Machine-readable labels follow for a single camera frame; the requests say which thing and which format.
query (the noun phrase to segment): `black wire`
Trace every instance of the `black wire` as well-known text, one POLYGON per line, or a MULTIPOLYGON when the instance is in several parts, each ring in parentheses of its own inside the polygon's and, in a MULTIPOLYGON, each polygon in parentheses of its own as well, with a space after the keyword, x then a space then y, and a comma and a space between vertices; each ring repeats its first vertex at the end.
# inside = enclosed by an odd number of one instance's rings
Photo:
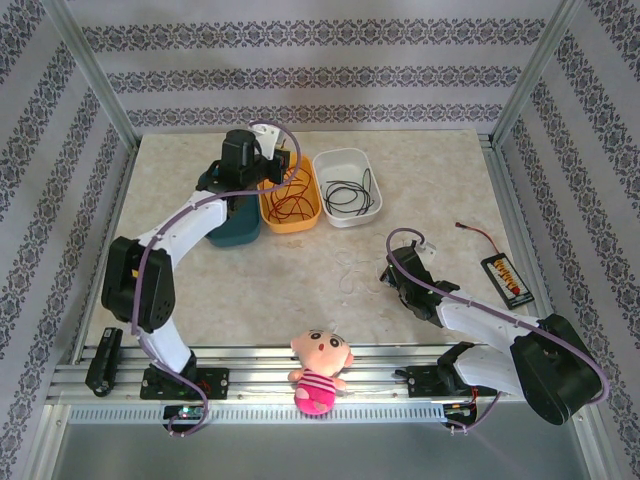
POLYGON ((362 182, 352 182, 347 180, 330 180, 327 183, 329 186, 327 187, 326 196, 324 198, 325 205, 327 207, 327 212, 333 214, 333 212, 340 213, 355 213, 356 216, 366 214, 369 209, 373 206, 375 201, 371 198, 371 169, 367 168, 362 174, 362 182), (365 187, 367 183, 367 177, 369 179, 369 185, 365 187), (331 200, 331 197, 335 195, 337 192, 349 191, 354 194, 351 200, 346 200, 343 202, 336 202, 335 200, 331 200), (362 204, 360 208, 356 208, 353 210, 342 210, 340 208, 336 208, 337 206, 346 206, 350 205, 353 202, 358 200, 358 197, 362 195, 362 204))

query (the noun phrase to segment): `floral striped wallpaper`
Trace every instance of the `floral striped wallpaper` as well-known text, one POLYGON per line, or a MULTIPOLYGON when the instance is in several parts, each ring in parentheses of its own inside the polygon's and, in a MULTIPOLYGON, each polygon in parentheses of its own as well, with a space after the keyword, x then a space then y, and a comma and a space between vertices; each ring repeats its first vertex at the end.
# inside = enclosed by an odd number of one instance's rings
POLYGON ((623 478, 640 478, 639 26, 632 2, 585 2, 503 146, 554 307, 611 380, 623 478))
POLYGON ((490 133, 557 0, 74 0, 140 133, 269 117, 298 130, 490 133))
POLYGON ((128 158, 38 1, 0 0, 0 479, 21 478, 128 158))

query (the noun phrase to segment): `beige tabletop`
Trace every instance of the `beige tabletop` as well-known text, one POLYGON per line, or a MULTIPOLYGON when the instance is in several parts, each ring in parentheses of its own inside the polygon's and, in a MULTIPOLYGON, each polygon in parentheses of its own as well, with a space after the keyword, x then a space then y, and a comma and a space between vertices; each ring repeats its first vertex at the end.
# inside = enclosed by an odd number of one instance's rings
MULTIPOLYGON (((145 136, 116 235, 135 238, 179 208, 220 158, 223 139, 145 136)), ((485 229, 511 256, 475 131, 308 132, 298 139, 311 159, 336 148, 366 152, 382 211, 374 222, 347 229, 329 225, 324 214, 313 229, 295 234, 277 235, 263 224, 260 237, 241 247, 219 249, 201 240, 174 274, 174 319, 187 344, 282 345, 312 327, 337 329, 360 344, 468 339, 418 320, 377 280, 385 267, 385 237, 401 226, 422 231, 436 246, 428 266, 434 279, 504 307, 480 266, 493 254, 490 243, 454 227, 460 221, 485 229)), ((394 246, 403 238, 411 236, 394 246)), ((97 345, 107 326, 128 332, 98 302, 86 344, 97 345)), ((125 335, 123 344, 135 341, 125 335)))

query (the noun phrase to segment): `purple wire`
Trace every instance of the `purple wire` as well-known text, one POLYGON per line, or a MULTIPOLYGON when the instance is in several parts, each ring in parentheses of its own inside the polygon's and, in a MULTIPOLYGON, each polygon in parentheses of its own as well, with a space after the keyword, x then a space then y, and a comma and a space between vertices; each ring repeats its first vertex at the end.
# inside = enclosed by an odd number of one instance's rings
MULTIPOLYGON (((393 255, 393 251, 391 250, 391 239, 394 237, 394 235, 396 235, 397 233, 400 233, 400 232, 409 232, 409 233, 413 233, 413 234, 417 235, 418 237, 420 237, 420 244, 421 245, 426 241, 426 239, 425 239, 424 235, 421 232, 419 232, 418 230, 416 230, 414 228, 406 228, 406 227, 396 228, 395 230, 393 230, 389 234, 389 236, 387 237, 387 254, 389 256, 389 259, 391 260, 391 263, 393 263, 394 267, 396 267, 398 269, 398 271, 402 275, 407 277, 412 282, 420 285, 423 288, 431 290, 432 292, 435 292, 438 295, 441 295, 443 297, 447 297, 447 298, 449 298, 451 300, 454 300, 456 302, 459 302, 459 303, 462 303, 464 305, 467 305, 468 307, 475 307, 475 308, 477 308, 479 310, 482 310, 483 312, 486 312, 486 313, 489 313, 489 314, 491 314, 491 315, 493 315, 495 317, 498 317, 501 320, 509 322, 512 325, 515 325, 516 327, 522 327, 525 330, 529 330, 530 332, 537 333, 541 337, 544 337, 547 340, 550 340, 550 341, 554 342, 555 344, 561 346, 562 348, 564 348, 565 350, 569 351, 570 353, 572 353, 573 355, 578 357, 580 360, 585 362, 587 365, 589 365, 589 367, 592 368, 593 371, 596 372, 596 374, 600 378, 600 383, 602 384, 602 391, 600 392, 600 394, 598 396, 596 396, 595 398, 591 399, 591 401, 587 402, 587 405, 595 405, 597 403, 600 403, 600 402, 604 401, 609 396, 609 391, 610 391, 611 387, 609 385, 609 380, 607 379, 607 375, 604 373, 604 370, 602 370, 602 368, 600 368, 600 366, 595 361, 593 361, 593 359, 591 359, 591 357, 589 357, 588 355, 586 355, 585 353, 583 353, 582 351, 580 351, 578 348, 574 347, 570 343, 562 340, 559 337, 556 337, 555 335, 553 335, 553 334, 551 334, 551 333, 549 333, 549 332, 547 332, 547 331, 545 331, 545 330, 543 330, 541 328, 535 327, 535 326, 530 325, 528 323, 520 322, 519 320, 516 320, 515 318, 511 317, 509 314, 501 312, 500 310, 496 310, 496 309, 491 308, 491 307, 489 307, 487 305, 483 305, 482 303, 478 303, 478 302, 475 302, 473 300, 467 300, 465 298, 458 297, 457 295, 445 292, 444 290, 440 290, 439 288, 434 287, 433 285, 429 285, 428 283, 423 282, 422 280, 414 277, 409 272, 407 272, 402 267, 402 265, 400 265, 398 260, 396 260, 395 256, 393 255)), ((491 403, 491 405, 489 405, 489 407, 487 407, 487 409, 482 414, 482 416, 473 425, 470 425, 469 427, 465 427, 464 430, 465 431, 472 430, 481 421, 483 421, 487 417, 487 414, 493 409, 494 405, 497 403, 499 396, 500 396, 500 392, 498 393, 498 395, 494 399, 493 403, 491 403)))
MULTIPOLYGON (((149 259, 149 254, 151 253, 151 249, 153 248, 153 246, 158 242, 159 238, 162 235, 164 235, 167 231, 169 231, 169 229, 172 226, 174 226, 178 221, 180 221, 181 218, 183 218, 189 212, 196 210, 202 207, 203 205, 207 205, 216 200, 222 200, 223 198, 241 197, 241 196, 248 196, 248 195, 264 195, 266 193, 275 192, 276 190, 286 187, 296 177, 296 175, 298 174, 298 171, 300 170, 300 165, 302 164, 302 151, 300 149, 300 144, 298 143, 298 139, 288 128, 286 128, 284 125, 280 125, 277 122, 272 122, 269 120, 257 120, 255 122, 251 122, 249 126, 254 126, 258 124, 271 125, 272 127, 279 128, 286 135, 288 135, 289 138, 291 138, 291 141, 293 141, 293 144, 296 147, 296 165, 291 175, 289 175, 289 178, 284 182, 282 182, 280 185, 274 185, 273 187, 266 188, 264 190, 241 190, 238 192, 224 192, 224 193, 213 194, 210 197, 199 200, 193 205, 189 205, 188 207, 183 208, 178 213, 176 213, 173 217, 167 220, 167 222, 158 230, 158 232, 154 234, 153 237, 151 237, 151 240, 149 240, 149 243, 147 244, 147 246, 144 249, 144 252, 142 253, 142 258, 140 259, 140 266, 138 267, 138 278, 136 280, 136 287, 133 295, 133 312, 131 314, 131 334, 138 338, 138 343, 140 344, 140 348, 158 368, 160 368, 162 371, 166 372, 167 374, 171 375, 178 382, 193 389, 196 393, 198 393, 198 395, 200 395, 200 398, 202 398, 203 410, 204 410, 202 413, 202 418, 200 418, 198 423, 196 423, 189 430, 181 433, 180 434, 181 437, 187 437, 189 435, 192 435, 196 433, 198 430, 200 430, 200 428, 202 428, 202 426, 206 422, 207 417, 209 415, 209 399, 207 398, 207 395, 202 391, 202 389, 198 387, 195 383, 184 378, 179 373, 172 371, 168 366, 162 363, 156 357, 153 350, 151 350, 151 348, 146 344, 146 341, 144 341, 143 338, 138 335, 139 334, 138 319, 140 316, 140 300, 142 298, 142 279, 144 278, 144 271, 147 265, 147 260, 149 259)), ((169 421, 169 425, 168 425, 169 435, 174 434, 174 431, 171 430, 171 426, 173 425, 176 418, 177 417, 173 417, 169 421)))

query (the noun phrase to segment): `purple cable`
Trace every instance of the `purple cable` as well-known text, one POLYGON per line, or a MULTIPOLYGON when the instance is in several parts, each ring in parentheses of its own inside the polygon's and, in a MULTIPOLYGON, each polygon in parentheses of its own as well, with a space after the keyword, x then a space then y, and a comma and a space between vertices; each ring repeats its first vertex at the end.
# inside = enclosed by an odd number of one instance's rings
MULTIPOLYGON (((609 396, 609 391, 610 391, 611 387, 609 385, 609 380, 607 379, 607 376, 604 373, 604 370, 602 370, 602 368, 600 368, 600 366, 595 361, 593 361, 591 359, 591 357, 589 357, 588 355, 584 354, 582 351, 580 351, 579 349, 577 349, 573 345, 567 343, 566 341, 562 340, 561 338, 558 338, 555 335, 553 335, 553 334, 551 334, 551 333, 549 333, 549 332, 547 332, 547 331, 545 331, 545 330, 543 330, 541 328, 534 327, 533 325, 529 325, 528 323, 522 323, 519 320, 516 320, 515 318, 512 318, 510 315, 508 315, 508 314, 506 314, 504 312, 501 312, 500 310, 496 310, 496 309, 491 308, 491 307, 489 307, 487 305, 483 305, 483 304, 475 302, 473 300, 467 300, 465 298, 458 297, 457 295, 445 292, 444 290, 440 290, 439 288, 436 288, 433 285, 429 285, 428 283, 423 282, 422 280, 414 277, 409 272, 407 272, 404 268, 402 268, 400 263, 398 263, 398 260, 396 260, 395 256, 393 255, 393 252, 391 250, 391 239, 393 238, 394 235, 396 235, 397 233, 400 233, 400 232, 409 232, 409 233, 413 233, 413 234, 417 235, 418 237, 420 237, 420 244, 421 245, 426 241, 426 239, 425 239, 424 235, 421 232, 419 232, 418 230, 413 229, 413 228, 406 228, 406 227, 396 228, 395 230, 393 230, 389 234, 389 236, 387 237, 387 254, 389 255, 389 259, 391 260, 391 263, 393 263, 394 267, 396 267, 398 269, 398 271, 402 275, 407 277, 412 282, 420 285, 423 288, 431 290, 432 292, 435 292, 438 295, 441 295, 443 297, 447 297, 447 298, 449 298, 451 300, 454 300, 456 302, 459 302, 459 303, 462 303, 464 305, 467 305, 468 307, 475 307, 475 308, 477 308, 479 310, 482 310, 483 312, 489 313, 489 314, 499 318, 500 320, 504 320, 506 322, 509 322, 512 325, 515 325, 516 327, 522 327, 525 330, 529 330, 530 332, 537 333, 541 337, 544 337, 547 340, 550 340, 550 341, 554 342, 555 344, 561 346, 562 348, 564 348, 565 350, 569 351, 570 353, 572 353, 573 355, 578 357, 580 360, 585 362, 587 365, 589 365, 589 367, 591 369, 593 369, 593 371, 596 372, 596 374, 600 378, 600 383, 602 384, 602 391, 600 392, 600 394, 598 396, 593 398, 591 401, 587 402, 587 405, 595 405, 597 403, 600 403, 600 402, 604 401, 609 396)), ((473 425, 465 427, 462 430, 464 430, 464 431, 472 430, 481 421, 483 421, 487 417, 487 414, 493 409, 493 407, 497 403, 499 396, 500 396, 500 393, 498 393, 498 395, 496 396, 494 401, 491 403, 491 405, 489 405, 489 407, 487 407, 487 409, 484 411, 484 413, 478 419, 478 421, 476 421, 473 425)), ((458 424, 457 422, 454 422, 454 421, 450 421, 449 423, 458 424)))
MULTIPOLYGON (((200 428, 202 428, 202 425, 204 425, 209 415, 209 399, 207 398, 207 395, 202 391, 200 387, 198 387, 196 384, 194 384, 190 380, 184 378, 179 373, 172 371, 168 366, 166 366, 164 363, 158 360, 155 353, 146 344, 146 341, 144 341, 142 337, 138 335, 139 334, 138 319, 140 316, 140 300, 142 298, 142 279, 144 278, 144 270, 147 265, 147 260, 149 259, 149 254, 151 253, 151 249, 158 242, 159 238, 162 235, 164 235, 172 226, 174 226, 182 217, 187 215, 189 212, 196 210, 202 207, 203 205, 207 205, 216 200, 222 200, 223 198, 241 197, 241 196, 248 196, 248 195, 263 195, 266 193, 275 192, 276 190, 286 187, 289 183, 293 181, 295 176, 298 174, 298 171, 300 170, 300 165, 302 164, 302 151, 300 149, 300 144, 298 143, 298 139, 296 139, 295 135, 288 128, 278 124, 277 122, 272 122, 268 120, 257 120, 255 122, 251 122, 249 126, 254 126, 258 124, 271 125, 272 127, 279 128, 286 135, 288 135, 289 138, 291 138, 291 140, 293 141, 293 144, 296 147, 296 165, 291 175, 289 175, 289 178, 284 182, 282 182, 280 185, 274 185, 273 187, 266 188, 264 190, 241 190, 238 192, 218 193, 218 194, 211 195, 210 197, 203 198, 202 200, 199 200, 198 202, 196 202, 194 205, 189 205, 188 207, 185 207, 184 209, 176 213, 173 217, 171 217, 169 220, 167 220, 167 222, 158 230, 158 232, 153 237, 151 237, 151 240, 149 240, 149 243, 147 244, 147 246, 144 249, 144 252, 142 253, 142 258, 140 259, 140 266, 138 267, 138 278, 136 280, 136 287, 133 295, 133 312, 131 314, 131 334, 138 338, 138 343, 140 344, 140 348, 158 368, 160 368, 167 374, 171 375, 178 382, 193 389, 196 393, 198 393, 198 395, 200 395, 200 398, 202 398, 203 410, 204 410, 202 413, 202 418, 200 418, 198 423, 196 423, 189 430, 181 433, 180 434, 181 437, 187 437, 189 435, 192 435, 196 433, 198 430, 200 430, 200 428)), ((168 425, 169 435, 172 435, 172 436, 174 432, 173 430, 171 430, 171 426, 173 425, 176 418, 177 417, 173 417, 169 421, 169 425, 168 425)))

